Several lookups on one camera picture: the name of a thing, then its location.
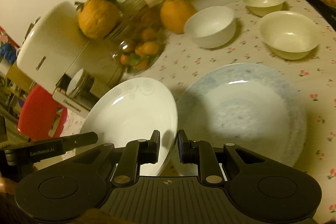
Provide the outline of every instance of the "white plate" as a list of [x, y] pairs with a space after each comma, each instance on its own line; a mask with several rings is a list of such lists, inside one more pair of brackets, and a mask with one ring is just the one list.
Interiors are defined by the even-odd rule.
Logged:
[[[227, 65], [189, 86], [177, 101], [179, 129], [189, 140], [214, 147], [233, 142], [293, 166], [305, 142], [306, 118], [297, 91], [273, 69], [254, 63]], [[181, 175], [196, 165], [172, 161]]]
[[[149, 140], [159, 130], [161, 145], [157, 164], [141, 165], [143, 176], [159, 175], [167, 164], [177, 131], [175, 100], [161, 82], [151, 78], [127, 80], [107, 92], [90, 111], [80, 133], [94, 131], [102, 143], [124, 147], [138, 139]], [[92, 147], [76, 149], [76, 154]]]

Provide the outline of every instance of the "small orange fruit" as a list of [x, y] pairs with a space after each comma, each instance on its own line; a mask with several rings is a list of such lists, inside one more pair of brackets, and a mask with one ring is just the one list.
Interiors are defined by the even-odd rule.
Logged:
[[134, 52], [141, 58], [144, 58], [145, 54], [142, 51], [142, 45], [143, 45], [142, 43], [138, 43], [137, 46], [135, 47]]
[[142, 52], [146, 55], [155, 55], [159, 52], [159, 45], [153, 41], [147, 41], [142, 45]]
[[196, 13], [196, 8], [185, 0], [166, 0], [160, 11], [163, 25], [171, 32], [184, 33], [184, 24]]
[[137, 70], [143, 70], [145, 68], [147, 68], [148, 65], [148, 60], [142, 60], [139, 64], [135, 65], [133, 68], [137, 69]]
[[153, 41], [157, 38], [156, 32], [153, 28], [147, 28], [142, 31], [141, 33], [141, 39], [143, 42], [146, 41]]
[[132, 39], [125, 39], [123, 42], [121, 42], [120, 47], [124, 52], [131, 53], [135, 49], [135, 41]]
[[120, 63], [122, 63], [124, 66], [127, 66], [129, 64], [129, 56], [126, 54], [122, 54], [120, 56]]

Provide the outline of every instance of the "floral tablecloth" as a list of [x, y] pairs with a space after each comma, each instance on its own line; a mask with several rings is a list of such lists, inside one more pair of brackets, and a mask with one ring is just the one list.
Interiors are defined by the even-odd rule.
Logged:
[[[194, 81], [223, 65], [253, 62], [278, 70], [297, 89], [307, 111], [307, 140], [295, 168], [319, 182], [323, 196], [315, 220], [324, 223], [336, 217], [336, 32], [305, 0], [287, 3], [291, 11], [311, 18], [321, 30], [320, 46], [302, 60], [285, 61], [271, 53], [258, 36], [260, 18], [239, 1], [227, 5], [236, 11], [239, 25], [231, 43], [205, 50], [185, 35], [170, 34], [160, 58], [137, 77], [161, 81], [177, 99]], [[66, 134], [78, 133], [82, 122], [70, 113]]]

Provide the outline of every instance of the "person's hair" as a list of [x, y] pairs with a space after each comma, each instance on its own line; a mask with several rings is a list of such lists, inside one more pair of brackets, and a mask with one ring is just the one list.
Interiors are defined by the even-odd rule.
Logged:
[[0, 194], [0, 223], [37, 224], [33, 218], [25, 214], [18, 207], [10, 204], [2, 194]]
[[[0, 194], [0, 223], [1, 224], [37, 224], [18, 207], [10, 204]], [[73, 221], [73, 224], [134, 224], [108, 215], [98, 209], [87, 210], [82, 216]]]
[[332, 218], [331, 220], [329, 220], [329, 221], [327, 221], [323, 224], [336, 224], [336, 220], [335, 220], [335, 218]]

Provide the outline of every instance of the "red chair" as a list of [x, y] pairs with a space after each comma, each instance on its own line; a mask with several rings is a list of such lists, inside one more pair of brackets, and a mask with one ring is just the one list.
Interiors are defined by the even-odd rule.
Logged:
[[[54, 124], [59, 108], [63, 111], [55, 130]], [[66, 119], [67, 109], [56, 102], [40, 85], [36, 85], [22, 107], [17, 129], [34, 141], [58, 138], [63, 131]]]

